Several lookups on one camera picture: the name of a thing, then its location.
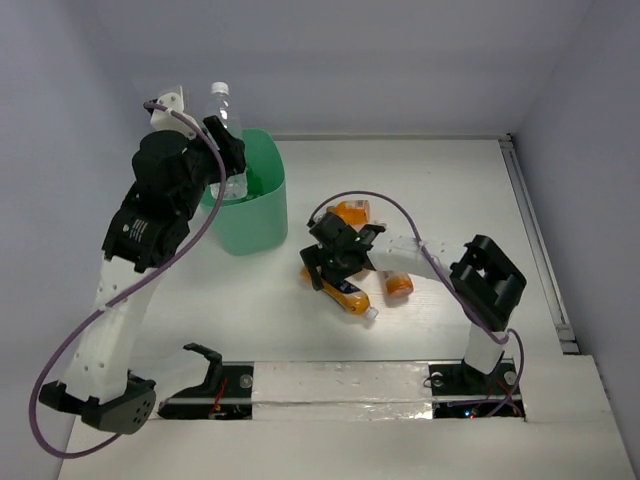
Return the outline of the yellow blue milk tea bottle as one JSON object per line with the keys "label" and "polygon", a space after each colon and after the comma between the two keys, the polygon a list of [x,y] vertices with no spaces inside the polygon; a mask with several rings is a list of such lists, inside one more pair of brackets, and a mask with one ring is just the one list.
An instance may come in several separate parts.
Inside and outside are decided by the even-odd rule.
{"label": "yellow blue milk tea bottle", "polygon": [[337,283],[322,281],[320,292],[336,302],[347,314],[374,321],[379,311],[372,306],[369,296],[348,280]]}

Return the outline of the clear plastic water bottle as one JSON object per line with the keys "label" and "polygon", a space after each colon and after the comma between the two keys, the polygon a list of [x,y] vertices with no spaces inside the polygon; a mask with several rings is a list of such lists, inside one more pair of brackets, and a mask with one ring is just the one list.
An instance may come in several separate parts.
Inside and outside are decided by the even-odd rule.
{"label": "clear plastic water bottle", "polygon": [[211,187],[212,196],[237,203],[248,194],[245,144],[236,102],[231,99],[229,85],[218,81],[211,84],[205,107],[204,125],[216,145],[225,165],[226,187],[220,194],[220,184]]}

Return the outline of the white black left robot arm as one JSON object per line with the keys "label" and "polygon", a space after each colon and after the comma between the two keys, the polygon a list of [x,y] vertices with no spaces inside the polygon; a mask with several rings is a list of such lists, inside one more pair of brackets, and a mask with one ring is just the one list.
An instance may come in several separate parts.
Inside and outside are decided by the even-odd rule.
{"label": "white black left robot arm", "polygon": [[71,335],[80,342],[62,378],[38,378],[31,422],[44,405],[96,430],[130,435],[152,412],[155,381],[130,369],[141,322],[162,273],[199,239],[189,234],[189,222],[205,190],[246,168],[243,141],[219,116],[205,118],[199,131],[184,115],[171,115],[195,136],[162,130],[140,141],[132,158],[135,180],[102,244],[94,311]]}

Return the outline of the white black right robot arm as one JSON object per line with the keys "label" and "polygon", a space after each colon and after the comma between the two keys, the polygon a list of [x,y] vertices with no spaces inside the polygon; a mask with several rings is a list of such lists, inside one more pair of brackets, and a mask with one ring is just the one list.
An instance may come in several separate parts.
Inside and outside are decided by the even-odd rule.
{"label": "white black right robot arm", "polygon": [[473,392],[496,381],[508,323],[527,280],[492,238],[477,234],[449,257],[449,250],[430,253],[418,234],[394,234],[379,224],[355,229],[331,212],[309,220],[307,227],[315,244],[302,249],[300,257],[314,289],[362,270],[399,271],[440,282],[472,324],[456,379]]}

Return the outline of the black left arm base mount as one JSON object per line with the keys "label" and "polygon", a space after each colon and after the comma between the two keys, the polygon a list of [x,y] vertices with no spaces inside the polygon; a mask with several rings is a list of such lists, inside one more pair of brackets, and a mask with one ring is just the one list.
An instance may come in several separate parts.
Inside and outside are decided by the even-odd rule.
{"label": "black left arm base mount", "polygon": [[198,343],[188,343],[169,370],[173,382],[158,395],[163,420],[250,420],[253,417],[252,362],[226,362]]}

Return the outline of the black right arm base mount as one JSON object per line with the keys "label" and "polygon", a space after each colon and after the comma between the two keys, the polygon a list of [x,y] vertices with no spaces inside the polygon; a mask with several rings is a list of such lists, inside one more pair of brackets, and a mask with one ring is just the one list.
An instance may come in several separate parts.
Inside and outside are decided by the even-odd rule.
{"label": "black right arm base mount", "polygon": [[432,396],[434,419],[525,418],[513,361],[502,361],[489,376],[467,375],[461,362],[432,363],[423,386]]}

